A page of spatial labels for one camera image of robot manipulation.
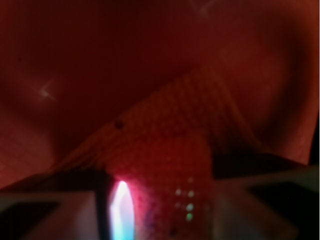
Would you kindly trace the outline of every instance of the red surface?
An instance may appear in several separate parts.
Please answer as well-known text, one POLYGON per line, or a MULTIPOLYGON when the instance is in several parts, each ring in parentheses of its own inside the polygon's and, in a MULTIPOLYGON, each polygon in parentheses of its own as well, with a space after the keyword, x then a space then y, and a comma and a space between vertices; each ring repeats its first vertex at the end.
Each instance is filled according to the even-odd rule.
POLYGON ((276 154, 308 161, 319 110, 316 0, 2 0, 0 29, 6 178, 16 173, 8 163, 22 168, 33 159, 28 165, 43 169, 203 63, 224 76, 243 116, 276 154), (52 98, 39 94, 47 83, 52 98), (15 156, 17 143, 28 154, 15 156))

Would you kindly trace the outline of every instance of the woven texture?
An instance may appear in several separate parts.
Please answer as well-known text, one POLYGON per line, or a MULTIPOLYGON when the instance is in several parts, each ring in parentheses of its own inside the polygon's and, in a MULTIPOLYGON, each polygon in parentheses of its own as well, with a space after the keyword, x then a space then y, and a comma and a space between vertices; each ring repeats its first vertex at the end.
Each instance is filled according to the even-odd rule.
POLYGON ((262 152, 207 67, 124 112, 51 171, 105 169, 131 190, 135 239, 211 239, 212 154, 262 152))
POLYGON ((51 170, 108 168, 133 143, 193 130, 201 132, 214 154, 267 150, 243 120, 222 79, 201 67, 107 123, 51 170))

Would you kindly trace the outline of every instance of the blue flame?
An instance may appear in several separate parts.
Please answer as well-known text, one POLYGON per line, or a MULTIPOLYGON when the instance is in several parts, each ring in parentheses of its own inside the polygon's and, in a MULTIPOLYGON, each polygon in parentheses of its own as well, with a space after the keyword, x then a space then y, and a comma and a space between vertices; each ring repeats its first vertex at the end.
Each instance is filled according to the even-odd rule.
POLYGON ((128 185, 120 181, 110 205, 111 239, 135 239, 134 205, 128 185))

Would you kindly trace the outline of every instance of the glowing dot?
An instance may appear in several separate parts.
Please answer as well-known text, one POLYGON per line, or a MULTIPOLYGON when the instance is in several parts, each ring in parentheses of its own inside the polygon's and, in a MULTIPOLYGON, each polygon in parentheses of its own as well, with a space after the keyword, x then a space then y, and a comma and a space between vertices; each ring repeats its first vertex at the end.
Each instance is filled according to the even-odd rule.
POLYGON ((194 209, 194 205, 192 203, 189 203, 186 208, 185 208, 188 212, 192 211, 194 209))
POLYGON ((187 222, 191 222, 191 220, 194 218, 194 215, 192 213, 188 213, 186 216, 185 216, 185 220, 187 222))
POLYGON ((195 195, 195 192, 194 192, 193 190, 191 190, 191 191, 188 192, 188 197, 189 197, 189 198, 193 198, 194 195, 195 195))
POLYGON ((180 189, 180 188, 178 188, 178 189, 175 191, 175 195, 177 195, 177 196, 181 195, 181 189, 180 189))

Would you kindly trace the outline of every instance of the dark hole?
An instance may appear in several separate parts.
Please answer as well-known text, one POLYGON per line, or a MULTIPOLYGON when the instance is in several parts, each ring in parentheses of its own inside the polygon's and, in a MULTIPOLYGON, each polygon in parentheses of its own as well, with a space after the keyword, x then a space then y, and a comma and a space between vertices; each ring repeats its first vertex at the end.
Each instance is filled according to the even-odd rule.
POLYGON ((114 126, 116 129, 123 129, 124 128, 124 123, 121 120, 116 120, 114 122, 114 126))

